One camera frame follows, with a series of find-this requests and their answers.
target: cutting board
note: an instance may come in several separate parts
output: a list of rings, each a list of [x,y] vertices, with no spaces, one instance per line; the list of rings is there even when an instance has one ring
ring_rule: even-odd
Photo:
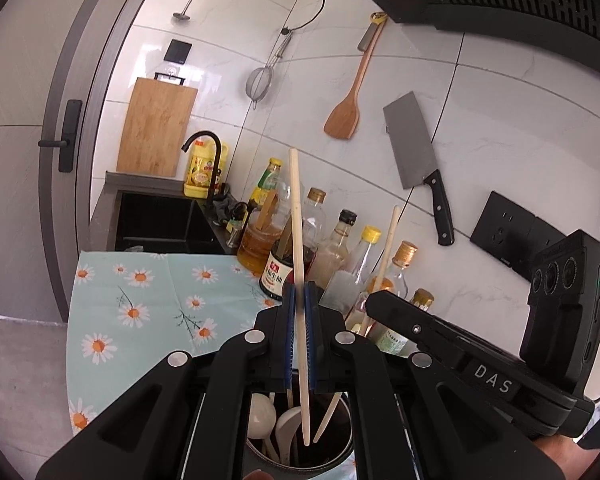
[[[126,112],[116,170],[176,176],[197,93],[188,86],[139,77]]]

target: light blue tablecloth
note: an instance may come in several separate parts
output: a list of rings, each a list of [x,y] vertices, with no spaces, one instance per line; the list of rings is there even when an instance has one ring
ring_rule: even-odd
[[[74,433],[168,353],[214,352],[278,303],[233,256],[82,253],[66,342]],[[316,478],[355,478],[353,454]]]

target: black knife handle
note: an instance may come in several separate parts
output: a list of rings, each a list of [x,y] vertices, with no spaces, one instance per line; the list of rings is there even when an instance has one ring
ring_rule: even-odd
[[[445,185],[442,184],[440,170],[436,170],[424,179],[424,183],[431,188],[433,195],[433,218],[436,221],[439,245],[453,245],[454,224],[451,220],[449,200],[446,199]]]

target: hanging ladle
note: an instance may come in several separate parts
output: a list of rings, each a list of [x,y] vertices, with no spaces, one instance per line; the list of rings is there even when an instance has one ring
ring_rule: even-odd
[[[189,9],[189,6],[191,5],[192,1],[193,0],[189,0],[187,2],[187,5],[184,7],[184,10],[182,12],[174,12],[173,17],[179,22],[188,22],[191,18],[187,16],[187,9]]]
[[[274,54],[273,58],[267,61],[265,66],[257,68],[251,72],[251,74],[249,74],[244,91],[246,92],[247,97],[251,99],[251,102],[253,102],[254,109],[256,107],[256,103],[261,101],[264,96],[267,95],[273,79],[273,67],[275,67],[278,60],[282,58],[286,46],[289,44],[289,41],[291,41],[292,34],[292,32],[289,32],[285,36],[285,39],[282,41],[279,49]]]

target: white spoon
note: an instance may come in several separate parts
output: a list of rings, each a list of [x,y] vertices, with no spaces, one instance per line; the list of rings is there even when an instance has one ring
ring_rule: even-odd
[[[263,394],[252,394],[247,437],[253,440],[264,440],[264,445],[271,459],[280,462],[280,458],[270,438],[275,425],[276,409],[273,407],[273,403],[269,400],[269,397]]]
[[[300,406],[286,410],[276,422],[276,442],[280,450],[280,463],[289,465],[289,450],[291,441],[302,422]]]

